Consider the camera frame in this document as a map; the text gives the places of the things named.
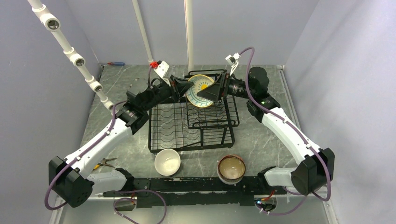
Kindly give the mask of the blue yellow patterned bowl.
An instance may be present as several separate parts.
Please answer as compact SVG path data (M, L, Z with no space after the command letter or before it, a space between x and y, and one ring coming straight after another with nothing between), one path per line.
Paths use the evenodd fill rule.
M198 96L198 93L214 83L211 77L203 74L197 74L188 79L194 85L186 92L185 96L188 101L198 108L206 108L213 104L213 101Z

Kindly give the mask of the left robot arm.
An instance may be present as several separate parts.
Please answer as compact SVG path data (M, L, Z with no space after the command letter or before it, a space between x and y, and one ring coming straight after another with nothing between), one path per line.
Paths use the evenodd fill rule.
M149 120L148 111L167 100L178 102L194 86L186 79L170 76L156 78L155 85L150 81L132 85L126 92L122 107L113 107L112 119L106 127L80 149L49 162L49 186L44 196L48 210L57 210L49 204L52 191L63 200L63 205L73 208L84 203L90 195L108 191L118 191L122 196L134 190L134 177L125 169L116 168L107 173L94 174L94 167L114 150L124 139L136 134Z

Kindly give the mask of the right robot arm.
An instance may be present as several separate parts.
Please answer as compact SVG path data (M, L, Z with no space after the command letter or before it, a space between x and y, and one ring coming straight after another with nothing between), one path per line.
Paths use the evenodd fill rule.
M220 75L212 85L197 92L197 96L210 101L232 95L246 98L250 114L259 123L271 130L286 146L297 167L269 167L258 176L257 187L264 194L275 187L292 187L297 193L307 196L327 187L329 200L333 180L335 154L330 148L322 148L310 140L286 115L284 109L268 92L269 78L261 67L247 70L246 79L235 79L228 74Z

